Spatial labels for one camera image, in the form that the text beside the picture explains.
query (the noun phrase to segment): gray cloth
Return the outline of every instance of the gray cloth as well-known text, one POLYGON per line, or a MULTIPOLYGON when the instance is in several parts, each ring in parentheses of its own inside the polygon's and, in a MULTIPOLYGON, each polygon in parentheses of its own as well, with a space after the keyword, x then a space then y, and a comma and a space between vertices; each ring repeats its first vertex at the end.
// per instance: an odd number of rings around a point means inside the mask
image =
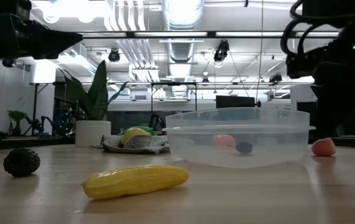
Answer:
POLYGON ((170 152, 167 136, 133 136, 125 145, 121 144, 122 138, 123 136, 103 136, 101 145, 108 152, 156 155, 170 152))

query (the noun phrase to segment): corn cob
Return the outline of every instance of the corn cob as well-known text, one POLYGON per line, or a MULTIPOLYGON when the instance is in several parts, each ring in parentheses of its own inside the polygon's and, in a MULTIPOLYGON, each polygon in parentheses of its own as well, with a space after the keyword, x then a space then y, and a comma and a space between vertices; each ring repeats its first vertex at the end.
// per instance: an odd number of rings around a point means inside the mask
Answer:
POLYGON ((89 198, 106 199, 167 189, 187 179, 188 172, 180 167, 145 165, 95 173, 81 186, 89 198))

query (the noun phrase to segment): dark blue ball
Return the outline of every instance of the dark blue ball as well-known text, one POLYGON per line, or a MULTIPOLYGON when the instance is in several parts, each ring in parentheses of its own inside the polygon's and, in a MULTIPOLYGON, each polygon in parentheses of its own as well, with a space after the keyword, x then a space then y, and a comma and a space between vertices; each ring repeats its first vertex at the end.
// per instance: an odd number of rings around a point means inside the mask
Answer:
POLYGON ((242 154, 248 154, 252 152, 253 145, 249 142, 240 142, 235 146, 235 149, 242 154))

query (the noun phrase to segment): clear plastic container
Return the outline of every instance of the clear plastic container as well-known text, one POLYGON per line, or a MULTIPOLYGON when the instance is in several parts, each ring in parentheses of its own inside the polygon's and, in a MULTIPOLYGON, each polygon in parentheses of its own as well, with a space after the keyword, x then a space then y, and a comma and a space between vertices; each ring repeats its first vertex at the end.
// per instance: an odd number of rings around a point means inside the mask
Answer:
POLYGON ((213 166, 250 168, 300 159, 310 114, 261 108, 223 108, 166 117, 172 154, 213 166))

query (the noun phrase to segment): small plant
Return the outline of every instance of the small plant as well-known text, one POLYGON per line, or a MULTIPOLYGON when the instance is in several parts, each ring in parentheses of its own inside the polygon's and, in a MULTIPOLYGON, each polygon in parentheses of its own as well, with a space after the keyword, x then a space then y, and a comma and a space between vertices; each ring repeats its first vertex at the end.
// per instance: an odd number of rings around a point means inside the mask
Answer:
POLYGON ((79 107, 86 113, 87 120, 101 121, 108 110, 110 102, 115 100, 125 89, 127 82, 123 83, 119 91, 108 99, 107 68, 103 60, 97 68, 95 78, 89 92, 86 92, 82 83, 66 70, 61 70, 67 84, 67 91, 78 100, 79 107))
POLYGON ((10 119, 16 122, 16 127, 12 130, 14 136, 21 135, 20 121, 27 117, 27 114, 21 111, 8 111, 10 119))

